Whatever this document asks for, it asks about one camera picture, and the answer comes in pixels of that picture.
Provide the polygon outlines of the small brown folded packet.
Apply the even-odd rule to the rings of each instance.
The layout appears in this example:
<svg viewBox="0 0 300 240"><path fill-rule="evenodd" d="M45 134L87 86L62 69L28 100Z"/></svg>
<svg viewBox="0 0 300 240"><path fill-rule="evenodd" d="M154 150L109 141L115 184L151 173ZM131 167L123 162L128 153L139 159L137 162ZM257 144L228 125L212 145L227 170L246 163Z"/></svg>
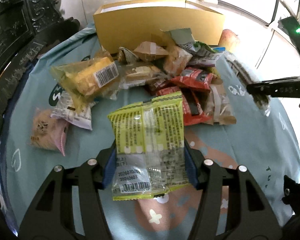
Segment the small brown folded packet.
<svg viewBox="0 0 300 240"><path fill-rule="evenodd" d="M169 55L169 52L158 46L155 42L141 42L134 50L133 53L144 62L151 62Z"/></svg>

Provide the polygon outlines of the orange cat face packet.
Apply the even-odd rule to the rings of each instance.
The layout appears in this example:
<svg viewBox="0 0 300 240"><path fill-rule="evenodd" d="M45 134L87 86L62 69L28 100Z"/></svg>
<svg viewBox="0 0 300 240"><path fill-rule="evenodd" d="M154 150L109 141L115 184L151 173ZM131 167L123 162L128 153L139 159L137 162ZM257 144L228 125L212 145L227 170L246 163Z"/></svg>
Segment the orange cat face packet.
<svg viewBox="0 0 300 240"><path fill-rule="evenodd" d="M37 108L33 117L30 143L44 150L59 151L65 156L69 122L51 117L51 109Z"/></svg>

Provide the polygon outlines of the yellow cake packet with barcode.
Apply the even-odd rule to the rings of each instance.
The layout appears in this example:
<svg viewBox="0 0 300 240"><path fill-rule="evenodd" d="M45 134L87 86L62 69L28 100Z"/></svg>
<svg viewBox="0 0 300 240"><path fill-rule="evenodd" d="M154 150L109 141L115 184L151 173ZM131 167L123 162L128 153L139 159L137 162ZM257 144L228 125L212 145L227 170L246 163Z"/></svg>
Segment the yellow cake packet with barcode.
<svg viewBox="0 0 300 240"><path fill-rule="evenodd" d="M69 93L76 109L89 105L95 98L111 97L120 81L115 61L103 48L92 59L54 66L50 72Z"/></svg>

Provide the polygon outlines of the lime green snack packet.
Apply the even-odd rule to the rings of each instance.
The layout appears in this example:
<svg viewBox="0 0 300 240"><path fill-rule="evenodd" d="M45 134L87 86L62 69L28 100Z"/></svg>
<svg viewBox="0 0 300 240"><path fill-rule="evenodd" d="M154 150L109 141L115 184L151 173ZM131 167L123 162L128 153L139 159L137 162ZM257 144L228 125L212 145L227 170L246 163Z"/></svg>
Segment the lime green snack packet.
<svg viewBox="0 0 300 240"><path fill-rule="evenodd" d="M154 198L189 184L181 92L127 105L108 119L116 144L113 200Z"/></svg>

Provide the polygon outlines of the yellow cardboard box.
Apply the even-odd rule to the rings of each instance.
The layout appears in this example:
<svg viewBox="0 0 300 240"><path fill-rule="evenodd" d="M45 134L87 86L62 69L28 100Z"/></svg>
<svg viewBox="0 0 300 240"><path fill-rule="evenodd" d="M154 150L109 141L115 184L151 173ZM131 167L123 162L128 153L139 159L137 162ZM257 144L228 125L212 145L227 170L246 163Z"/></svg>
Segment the yellow cardboard box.
<svg viewBox="0 0 300 240"><path fill-rule="evenodd" d="M99 42L107 51L135 49L141 42L166 45L164 33L189 28L195 40L217 45L224 15L188 0L131 0L102 5L93 15Z"/></svg>

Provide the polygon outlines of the light blue printed cloth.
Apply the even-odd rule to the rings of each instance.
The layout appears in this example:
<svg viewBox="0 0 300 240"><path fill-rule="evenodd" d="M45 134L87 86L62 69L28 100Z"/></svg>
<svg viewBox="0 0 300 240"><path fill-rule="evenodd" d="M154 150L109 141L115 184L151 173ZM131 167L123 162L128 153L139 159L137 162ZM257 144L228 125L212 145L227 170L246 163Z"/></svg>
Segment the light blue printed cloth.
<svg viewBox="0 0 300 240"><path fill-rule="evenodd" d="M87 27L0 77L0 239L297 239L300 150L229 53L176 77Z"/></svg>

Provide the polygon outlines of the white printed snack packet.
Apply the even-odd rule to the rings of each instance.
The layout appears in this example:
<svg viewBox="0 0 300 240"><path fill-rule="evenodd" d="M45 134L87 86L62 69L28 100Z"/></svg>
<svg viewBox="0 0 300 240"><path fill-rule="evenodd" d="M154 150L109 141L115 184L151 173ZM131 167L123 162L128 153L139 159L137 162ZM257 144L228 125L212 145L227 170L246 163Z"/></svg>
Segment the white printed snack packet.
<svg viewBox="0 0 300 240"><path fill-rule="evenodd" d="M63 91L56 106L52 110L50 117L64 119L74 126L91 131L93 129L91 108L97 103L98 101L94 101L88 106L83 107L79 112L76 112L71 96L68 92Z"/></svg>

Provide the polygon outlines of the white green apple candy packet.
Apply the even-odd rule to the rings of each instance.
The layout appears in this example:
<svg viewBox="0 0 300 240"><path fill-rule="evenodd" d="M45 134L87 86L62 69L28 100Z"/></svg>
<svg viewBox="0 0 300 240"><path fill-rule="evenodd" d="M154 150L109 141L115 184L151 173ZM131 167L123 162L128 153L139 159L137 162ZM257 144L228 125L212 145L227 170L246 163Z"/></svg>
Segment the white green apple candy packet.
<svg viewBox="0 0 300 240"><path fill-rule="evenodd" d="M218 59L224 54L225 47L211 47L196 41L190 28L173 29L165 33L177 46L192 55L189 66L214 67Z"/></svg>

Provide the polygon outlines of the red yellow apple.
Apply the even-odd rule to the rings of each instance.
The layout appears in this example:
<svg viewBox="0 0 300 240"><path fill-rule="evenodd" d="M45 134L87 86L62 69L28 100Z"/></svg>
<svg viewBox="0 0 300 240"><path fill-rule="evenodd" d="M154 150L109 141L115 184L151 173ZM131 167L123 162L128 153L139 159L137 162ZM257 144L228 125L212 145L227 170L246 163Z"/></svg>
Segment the red yellow apple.
<svg viewBox="0 0 300 240"><path fill-rule="evenodd" d="M239 37L230 29L224 29L218 42L219 47L224 47L227 51L233 53L239 44Z"/></svg>

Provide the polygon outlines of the red snack packet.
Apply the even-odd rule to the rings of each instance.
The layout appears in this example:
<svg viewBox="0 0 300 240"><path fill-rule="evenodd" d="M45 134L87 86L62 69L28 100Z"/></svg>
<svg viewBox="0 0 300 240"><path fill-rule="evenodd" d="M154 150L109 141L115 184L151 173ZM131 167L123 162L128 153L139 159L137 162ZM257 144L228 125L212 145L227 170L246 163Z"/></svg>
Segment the red snack packet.
<svg viewBox="0 0 300 240"><path fill-rule="evenodd" d="M180 75L153 85L155 95L181 92L184 125L208 123L212 118L204 112L215 74L206 69L187 67Z"/></svg>

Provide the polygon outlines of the orange biscuit packet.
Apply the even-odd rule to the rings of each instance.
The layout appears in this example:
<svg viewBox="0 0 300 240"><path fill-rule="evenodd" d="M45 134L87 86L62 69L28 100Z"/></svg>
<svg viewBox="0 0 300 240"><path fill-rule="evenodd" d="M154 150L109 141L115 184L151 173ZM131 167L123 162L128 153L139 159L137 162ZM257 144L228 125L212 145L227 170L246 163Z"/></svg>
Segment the orange biscuit packet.
<svg viewBox="0 0 300 240"><path fill-rule="evenodd" d="M168 55L164 61L164 71L170 76L178 76L187 66L192 54L176 45L167 46Z"/></svg>

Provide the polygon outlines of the dark carved wooden furniture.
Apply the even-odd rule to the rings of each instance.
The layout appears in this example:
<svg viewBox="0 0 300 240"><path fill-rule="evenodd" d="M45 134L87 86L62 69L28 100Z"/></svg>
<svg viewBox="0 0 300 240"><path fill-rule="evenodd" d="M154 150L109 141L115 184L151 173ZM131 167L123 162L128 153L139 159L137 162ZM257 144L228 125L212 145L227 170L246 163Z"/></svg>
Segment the dark carved wooden furniture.
<svg viewBox="0 0 300 240"><path fill-rule="evenodd" d="M0 134L3 113L26 66L46 47L78 32L77 19L64 18L57 0L0 0Z"/></svg>

